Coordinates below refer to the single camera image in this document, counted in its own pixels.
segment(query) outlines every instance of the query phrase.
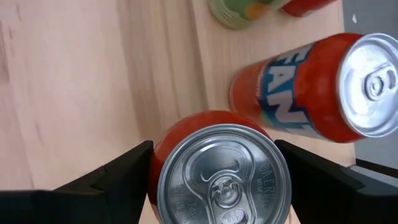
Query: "soda can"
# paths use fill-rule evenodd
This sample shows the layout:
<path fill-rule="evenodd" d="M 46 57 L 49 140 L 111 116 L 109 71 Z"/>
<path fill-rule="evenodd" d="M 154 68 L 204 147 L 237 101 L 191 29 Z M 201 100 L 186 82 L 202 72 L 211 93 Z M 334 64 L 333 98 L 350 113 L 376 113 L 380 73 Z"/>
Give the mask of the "soda can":
<path fill-rule="evenodd" d="M 260 125 L 334 142 L 380 138 L 398 126 L 398 42 L 338 34 L 244 68 L 231 109 Z"/>
<path fill-rule="evenodd" d="M 243 29 L 266 13 L 273 0 L 208 0 L 213 15 L 230 29 Z"/>
<path fill-rule="evenodd" d="M 229 111 L 178 122 L 150 165 L 148 196 L 161 223 L 283 223 L 291 193 L 267 133 Z"/>
<path fill-rule="evenodd" d="M 294 17 L 305 17 L 336 0 L 276 0 L 281 10 Z"/>

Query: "fanta can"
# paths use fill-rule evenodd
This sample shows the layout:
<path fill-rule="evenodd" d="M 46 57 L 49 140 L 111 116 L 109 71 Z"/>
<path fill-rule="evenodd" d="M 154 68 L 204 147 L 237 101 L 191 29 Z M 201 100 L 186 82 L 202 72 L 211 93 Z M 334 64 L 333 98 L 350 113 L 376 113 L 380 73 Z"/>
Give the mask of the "fanta can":
<path fill-rule="evenodd" d="M 250 65 L 233 80 L 231 109 L 292 134 L 353 142 L 398 126 L 398 41 L 337 34 Z"/>

